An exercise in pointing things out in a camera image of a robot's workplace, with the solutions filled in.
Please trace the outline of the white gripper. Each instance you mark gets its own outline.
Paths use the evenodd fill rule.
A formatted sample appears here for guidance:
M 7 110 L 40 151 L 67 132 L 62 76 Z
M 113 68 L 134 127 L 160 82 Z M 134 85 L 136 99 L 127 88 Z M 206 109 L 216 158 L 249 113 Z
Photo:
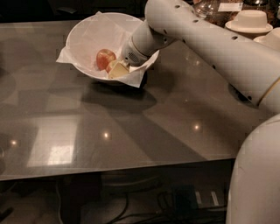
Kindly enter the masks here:
M 134 41 L 129 38 L 122 47 L 121 58 L 122 60 L 132 66 L 140 67 L 152 55 L 152 45 L 149 41 Z M 115 79 L 127 74 L 130 70 L 120 61 L 116 63 L 114 68 L 108 74 L 110 79 Z

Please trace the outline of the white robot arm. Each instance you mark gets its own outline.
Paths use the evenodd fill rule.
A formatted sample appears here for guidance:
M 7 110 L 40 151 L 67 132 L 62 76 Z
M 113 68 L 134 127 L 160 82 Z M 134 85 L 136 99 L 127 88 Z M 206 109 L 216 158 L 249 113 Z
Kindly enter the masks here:
M 226 224 L 280 224 L 280 52 L 198 18 L 184 0 L 148 0 L 144 17 L 111 72 L 140 67 L 180 40 L 254 106 L 273 113 L 238 152 Z

